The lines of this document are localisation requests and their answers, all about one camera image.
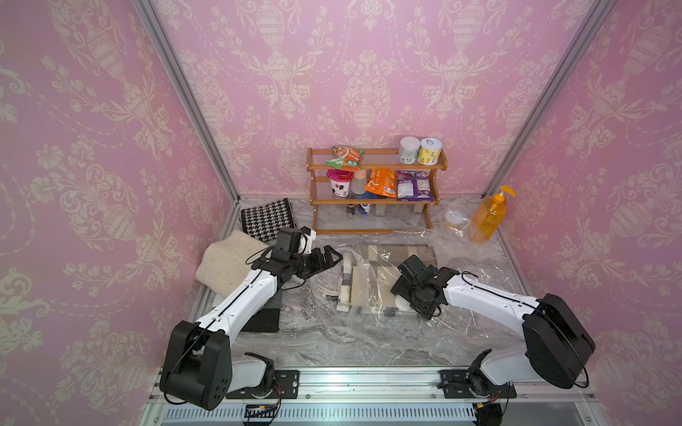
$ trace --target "beige towel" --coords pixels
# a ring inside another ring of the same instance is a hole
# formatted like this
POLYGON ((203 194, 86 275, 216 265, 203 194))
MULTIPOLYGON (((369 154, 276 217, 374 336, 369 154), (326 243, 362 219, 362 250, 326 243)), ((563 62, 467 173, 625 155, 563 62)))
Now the beige towel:
POLYGON ((266 247, 267 244, 235 230, 227 239, 213 243, 206 249, 196 270, 196 279, 225 298, 251 271, 251 265, 244 264, 246 259, 266 247))

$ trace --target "yellow soap bottle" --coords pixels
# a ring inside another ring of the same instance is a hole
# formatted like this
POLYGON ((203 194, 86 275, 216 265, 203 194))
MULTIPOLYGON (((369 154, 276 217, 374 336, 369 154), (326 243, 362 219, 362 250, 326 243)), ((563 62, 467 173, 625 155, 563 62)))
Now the yellow soap bottle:
POLYGON ((506 194, 516 197, 516 192, 506 185, 500 188, 500 192, 484 197, 478 210, 471 218, 469 224, 469 237, 471 241, 476 244, 484 244, 488 242, 492 234, 497 229, 497 226, 502 222, 507 214, 507 199, 506 194))

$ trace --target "plastic container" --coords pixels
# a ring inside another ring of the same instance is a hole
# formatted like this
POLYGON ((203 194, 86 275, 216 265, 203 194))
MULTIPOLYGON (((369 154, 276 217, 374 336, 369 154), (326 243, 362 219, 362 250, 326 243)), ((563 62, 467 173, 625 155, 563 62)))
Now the plastic container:
POLYGON ((416 162, 420 146, 421 142, 414 136, 405 136, 403 139, 400 139, 398 161, 403 164, 412 164, 416 162))
POLYGON ((353 172, 343 170, 327 170, 327 177, 331 183, 331 188, 335 195, 339 197, 348 196, 348 190, 353 180, 353 172))
POLYGON ((448 210, 445 212, 445 221, 443 222, 443 225, 461 235, 468 222, 469 220, 461 211, 448 210))
MULTIPOLYGON (((372 194, 371 192, 367 191, 364 194, 360 194, 355 198, 358 200, 376 200, 376 194, 372 194)), ((361 215, 366 215, 372 211, 372 205, 373 204, 358 204, 357 210, 360 212, 361 215)))
POLYGON ((435 166, 438 163, 438 157, 441 156, 443 143, 435 138, 424 138, 421 140, 421 147, 417 154, 417 159, 424 166, 435 166))
POLYGON ((362 195, 367 192, 365 185, 367 185, 367 170, 354 172, 353 180, 351 181, 351 191, 355 195, 362 195))
POLYGON ((487 196, 478 206, 478 210, 471 218, 469 238, 476 244, 487 243, 502 219, 507 215, 507 199, 505 192, 516 197, 516 192, 506 185, 500 188, 500 192, 493 196, 487 196))

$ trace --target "robotic arm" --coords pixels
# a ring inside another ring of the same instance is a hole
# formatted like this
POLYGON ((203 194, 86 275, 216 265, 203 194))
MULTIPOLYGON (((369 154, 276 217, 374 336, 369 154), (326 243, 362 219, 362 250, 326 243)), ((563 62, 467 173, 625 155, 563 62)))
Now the robotic arm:
POLYGON ((481 397, 496 386, 542 378, 570 389, 595 349, 571 309, 558 296, 520 296, 476 281, 476 275, 427 267, 411 256, 399 267, 402 277, 391 289, 398 309, 431 318, 440 305, 460 306, 504 324, 525 338, 502 351, 483 351, 468 371, 470 389, 481 397))
POLYGON ((251 388, 254 395, 270 392, 274 362, 251 352, 233 358, 230 346, 246 322, 292 276, 306 280, 341 261, 342 256, 328 245, 324 253, 313 249, 314 240, 315 231, 309 228, 281 229, 275 245, 253 262, 244 281, 221 304, 194 324, 181 321, 175 326, 161 373, 164 394, 213 410, 237 389, 251 388), (202 354, 195 354, 202 349, 202 354))
MULTIPOLYGON (((253 262, 232 294, 194 324, 181 321, 173 329, 160 379, 164 394, 213 410, 227 393, 238 389, 248 388, 256 396, 270 392, 274 362, 251 352, 232 357, 231 344, 292 276, 305 280, 341 261, 328 245, 324 252, 313 249, 315 235, 306 227, 281 229, 275 245, 253 262)), ((466 386, 480 397, 492 395, 505 383, 534 378, 569 389, 594 352, 594 341, 558 296, 536 299, 509 293, 479 283, 466 271, 427 267, 417 256, 398 270, 402 277, 391 292, 399 309, 414 309, 431 318, 441 305, 460 306, 525 338, 525 344, 506 350, 485 350, 471 364, 466 386)))

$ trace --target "orange snack bag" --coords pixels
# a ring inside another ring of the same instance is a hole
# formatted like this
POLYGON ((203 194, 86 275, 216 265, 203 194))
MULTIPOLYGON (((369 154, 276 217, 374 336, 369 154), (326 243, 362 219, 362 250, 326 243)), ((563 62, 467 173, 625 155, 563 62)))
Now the orange snack bag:
POLYGON ((372 194, 396 198, 396 172, 387 168, 372 170, 365 189, 372 194))

